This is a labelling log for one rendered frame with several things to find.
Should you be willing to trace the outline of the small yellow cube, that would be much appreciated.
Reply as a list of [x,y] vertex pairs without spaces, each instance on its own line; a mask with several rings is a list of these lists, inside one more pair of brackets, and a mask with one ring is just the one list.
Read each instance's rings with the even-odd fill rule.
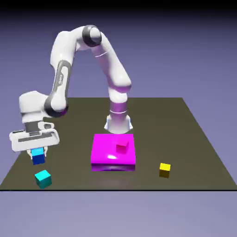
[[169,178],[170,170],[171,170],[171,164],[160,163],[159,176],[163,178]]

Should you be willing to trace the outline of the large magenta box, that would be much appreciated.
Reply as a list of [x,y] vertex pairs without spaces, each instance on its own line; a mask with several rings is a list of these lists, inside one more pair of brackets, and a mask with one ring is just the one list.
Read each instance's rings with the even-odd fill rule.
[[[128,140],[125,154],[116,152],[116,143]],[[133,134],[95,134],[91,151],[92,171],[134,171],[136,153]]]

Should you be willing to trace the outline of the small teal cube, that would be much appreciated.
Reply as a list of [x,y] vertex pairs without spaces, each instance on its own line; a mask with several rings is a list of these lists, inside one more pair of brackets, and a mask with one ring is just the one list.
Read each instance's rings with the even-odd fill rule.
[[42,170],[35,174],[37,185],[44,189],[52,184],[51,174],[47,170]]

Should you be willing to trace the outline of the small pink cube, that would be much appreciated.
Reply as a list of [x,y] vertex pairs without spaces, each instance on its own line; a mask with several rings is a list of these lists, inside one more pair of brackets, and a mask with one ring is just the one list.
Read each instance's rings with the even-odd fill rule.
[[129,147],[128,140],[119,140],[116,143],[116,152],[120,154],[125,154]]

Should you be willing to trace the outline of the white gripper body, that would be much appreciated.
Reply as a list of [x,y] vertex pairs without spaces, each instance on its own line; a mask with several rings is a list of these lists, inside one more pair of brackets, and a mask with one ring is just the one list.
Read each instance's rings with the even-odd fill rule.
[[60,142],[55,129],[39,130],[34,132],[14,131],[9,134],[14,152],[32,150],[46,146],[57,145]]

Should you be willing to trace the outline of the small blue cube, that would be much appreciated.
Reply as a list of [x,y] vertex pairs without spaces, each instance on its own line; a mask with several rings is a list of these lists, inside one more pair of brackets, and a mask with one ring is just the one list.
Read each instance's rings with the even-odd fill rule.
[[32,162],[33,165],[43,164],[45,163],[45,155],[44,155],[44,148],[37,148],[31,150],[32,155]]

